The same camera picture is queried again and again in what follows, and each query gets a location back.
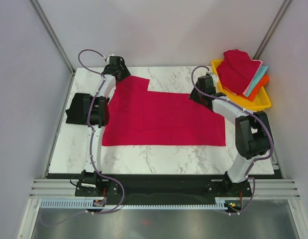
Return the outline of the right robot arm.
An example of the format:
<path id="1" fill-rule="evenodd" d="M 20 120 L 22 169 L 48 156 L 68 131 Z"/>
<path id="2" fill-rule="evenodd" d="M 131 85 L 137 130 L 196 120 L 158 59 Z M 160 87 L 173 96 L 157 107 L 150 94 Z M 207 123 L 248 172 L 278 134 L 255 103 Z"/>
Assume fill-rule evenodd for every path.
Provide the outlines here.
<path id="1" fill-rule="evenodd" d="M 230 101 L 226 94 L 217 93 L 210 74 L 198 77 L 190 99 L 221 115 L 235 126 L 237 156 L 226 172 L 229 179 L 222 184 L 223 192 L 234 196 L 240 191 L 239 183 L 247 179 L 254 162 L 265 158 L 274 145 L 268 116 L 264 111 L 244 110 Z"/>

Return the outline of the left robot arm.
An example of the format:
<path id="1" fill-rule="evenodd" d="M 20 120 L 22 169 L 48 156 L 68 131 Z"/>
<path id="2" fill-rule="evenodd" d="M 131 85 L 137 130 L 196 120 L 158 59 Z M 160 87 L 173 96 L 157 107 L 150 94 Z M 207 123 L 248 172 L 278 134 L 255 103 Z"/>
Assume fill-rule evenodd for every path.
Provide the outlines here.
<path id="1" fill-rule="evenodd" d="M 101 83 L 94 94 L 75 93 L 70 107 L 66 110 L 66 124 L 85 125 L 88 129 L 88 165 L 94 172 L 83 170 L 78 186 L 86 187 L 93 196 L 103 192 L 101 181 L 101 146 L 103 134 L 109 123 L 110 93 L 115 91 L 117 83 L 130 76 L 125 60 L 120 56 L 110 55 L 108 64 L 101 73 Z"/>

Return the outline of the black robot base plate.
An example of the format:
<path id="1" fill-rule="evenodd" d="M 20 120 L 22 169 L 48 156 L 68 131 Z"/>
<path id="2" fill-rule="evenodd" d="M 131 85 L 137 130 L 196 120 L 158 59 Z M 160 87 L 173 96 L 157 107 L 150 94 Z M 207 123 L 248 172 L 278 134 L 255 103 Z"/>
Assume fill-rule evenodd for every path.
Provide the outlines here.
<path id="1" fill-rule="evenodd" d="M 100 186 L 81 187 L 76 184 L 75 196 L 104 196 L 110 204 L 194 204 L 214 203 L 216 198 L 247 198 L 252 195 L 250 183 L 232 183 L 224 175 L 159 175 L 107 174 Z"/>

